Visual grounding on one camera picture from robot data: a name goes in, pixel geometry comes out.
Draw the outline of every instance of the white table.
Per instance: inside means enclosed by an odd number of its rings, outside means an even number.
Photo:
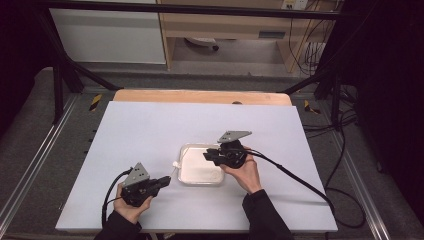
[[[110,102],[56,228],[100,230],[105,194],[122,171],[141,162],[152,178],[169,175],[184,144],[216,143],[226,130],[252,131],[241,139],[243,145],[323,192],[295,107]],[[324,200],[266,161],[257,162],[262,185],[291,231],[337,231]],[[244,195],[231,176],[219,187],[189,187],[174,174],[140,223],[146,232],[246,232]]]

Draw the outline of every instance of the human hand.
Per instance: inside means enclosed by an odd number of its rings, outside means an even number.
[[[259,179],[258,165],[252,155],[248,154],[245,163],[238,169],[230,168],[225,164],[221,164],[220,167],[225,173],[233,176],[240,186],[249,194],[262,189]]]
[[[116,199],[113,202],[113,208],[116,212],[121,214],[125,219],[130,221],[133,224],[136,224],[138,222],[138,219],[140,218],[141,213],[149,209],[150,202],[152,201],[153,197],[148,197],[143,204],[140,207],[133,207],[131,205],[128,205],[125,203],[124,199],[121,198],[121,192],[122,192],[122,183],[118,184],[118,190],[116,191]]]

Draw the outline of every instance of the cabinet door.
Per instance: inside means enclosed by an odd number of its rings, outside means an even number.
[[[51,13],[65,50],[75,61],[165,64],[157,13],[65,9]]]

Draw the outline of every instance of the black sleeve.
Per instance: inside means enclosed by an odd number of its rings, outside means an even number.
[[[250,222],[250,240],[294,239],[265,190],[247,194],[243,209]]]
[[[132,224],[119,213],[113,211],[94,240],[133,240],[141,230],[140,224]]]

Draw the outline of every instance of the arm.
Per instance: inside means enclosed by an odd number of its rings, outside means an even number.
[[[119,198],[113,202],[114,211],[94,240],[133,240],[138,236],[141,226],[138,223],[141,213],[149,209],[153,197],[149,197],[140,207],[127,205],[120,198],[122,185],[118,185],[116,197]]]
[[[243,200],[243,209],[250,222],[249,239],[293,239],[283,219],[275,210],[265,190],[247,194]]]
[[[287,225],[262,189],[258,167],[252,155],[247,155],[246,162],[239,169],[226,165],[221,165],[221,168],[232,175],[248,193],[243,200],[243,209],[250,222],[250,240],[293,239]]]

